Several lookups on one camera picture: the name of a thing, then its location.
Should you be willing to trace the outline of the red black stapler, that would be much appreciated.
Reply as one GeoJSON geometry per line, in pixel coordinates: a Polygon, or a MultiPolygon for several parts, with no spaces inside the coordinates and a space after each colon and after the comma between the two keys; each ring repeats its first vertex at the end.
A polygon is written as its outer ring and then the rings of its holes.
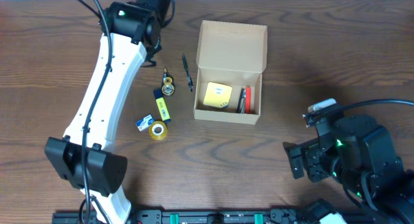
{"type": "Polygon", "coordinates": [[[250,86],[241,89],[237,105],[237,113],[249,114],[251,110],[252,90],[250,86]]]}

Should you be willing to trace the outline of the black pen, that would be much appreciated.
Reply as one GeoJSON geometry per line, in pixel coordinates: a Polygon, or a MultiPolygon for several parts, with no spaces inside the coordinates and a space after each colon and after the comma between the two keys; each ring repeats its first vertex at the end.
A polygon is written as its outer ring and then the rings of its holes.
{"type": "Polygon", "coordinates": [[[183,67],[186,71],[186,76],[187,76],[187,79],[188,79],[188,87],[189,87],[190,91],[193,92],[193,82],[192,82],[192,79],[191,79],[191,76],[190,76],[190,70],[188,68],[188,63],[187,63],[185,54],[182,54],[182,62],[183,62],[183,67]]]}

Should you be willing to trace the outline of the correction tape dispenser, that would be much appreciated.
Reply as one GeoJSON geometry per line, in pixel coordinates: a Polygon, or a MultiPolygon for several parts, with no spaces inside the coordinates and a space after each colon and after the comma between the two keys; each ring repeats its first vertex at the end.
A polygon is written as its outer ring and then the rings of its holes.
{"type": "Polygon", "coordinates": [[[171,96],[175,93],[174,79],[168,72],[167,68],[164,69],[161,90],[162,94],[165,96],[171,96]]]}

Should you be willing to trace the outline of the brown cardboard box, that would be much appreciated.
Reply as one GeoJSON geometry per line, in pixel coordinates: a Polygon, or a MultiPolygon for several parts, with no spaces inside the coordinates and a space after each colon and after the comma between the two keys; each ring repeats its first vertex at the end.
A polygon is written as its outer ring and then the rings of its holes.
{"type": "Polygon", "coordinates": [[[263,72],[267,66],[268,27],[204,20],[197,48],[198,67],[194,118],[238,124],[256,124],[261,116],[263,72]],[[227,107],[203,104],[209,82],[232,86],[227,107]],[[242,88],[252,90],[249,114],[237,113],[242,88]]]}

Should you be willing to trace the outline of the yellow sticky note pad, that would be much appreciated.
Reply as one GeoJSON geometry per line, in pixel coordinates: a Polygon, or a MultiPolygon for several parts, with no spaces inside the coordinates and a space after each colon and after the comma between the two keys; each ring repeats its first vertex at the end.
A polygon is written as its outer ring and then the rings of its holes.
{"type": "Polygon", "coordinates": [[[205,106],[224,108],[230,103],[232,86],[209,82],[206,88],[203,104],[205,106]]]}

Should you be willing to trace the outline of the yellow clear tape roll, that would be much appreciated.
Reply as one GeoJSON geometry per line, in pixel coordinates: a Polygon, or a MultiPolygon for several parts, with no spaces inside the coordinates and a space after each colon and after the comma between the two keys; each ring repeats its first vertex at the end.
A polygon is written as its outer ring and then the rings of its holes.
{"type": "Polygon", "coordinates": [[[168,129],[163,121],[155,121],[149,127],[149,134],[154,140],[163,140],[168,134],[168,129]]]}

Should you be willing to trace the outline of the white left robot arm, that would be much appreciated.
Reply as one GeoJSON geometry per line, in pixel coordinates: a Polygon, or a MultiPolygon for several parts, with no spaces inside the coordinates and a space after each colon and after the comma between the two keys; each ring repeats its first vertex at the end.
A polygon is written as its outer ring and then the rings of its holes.
{"type": "Polygon", "coordinates": [[[132,210],[122,188],[127,158],[113,153],[118,121],[139,68],[156,64],[160,31],[171,22],[167,13],[175,2],[115,1],[104,9],[93,1],[102,31],[96,67],[76,115],[62,138],[48,138],[45,155],[85,196],[77,223],[90,223],[92,209],[102,223],[127,223],[132,210]]]}

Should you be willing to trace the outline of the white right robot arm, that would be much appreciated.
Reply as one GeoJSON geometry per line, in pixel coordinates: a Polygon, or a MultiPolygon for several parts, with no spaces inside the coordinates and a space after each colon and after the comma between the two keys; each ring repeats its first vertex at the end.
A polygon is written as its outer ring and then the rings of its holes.
{"type": "Polygon", "coordinates": [[[346,196],[379,223],[413,222],[413,171],[405,170],[388,130],[369,115],[344,111],[374,104],[402,104],[401,99],[367,100],[342,106],[329,99],[308,108],[303,118],[316,128],[315,139],[284,142],[292,176],[313,183],[328,177],[346,196]]]}

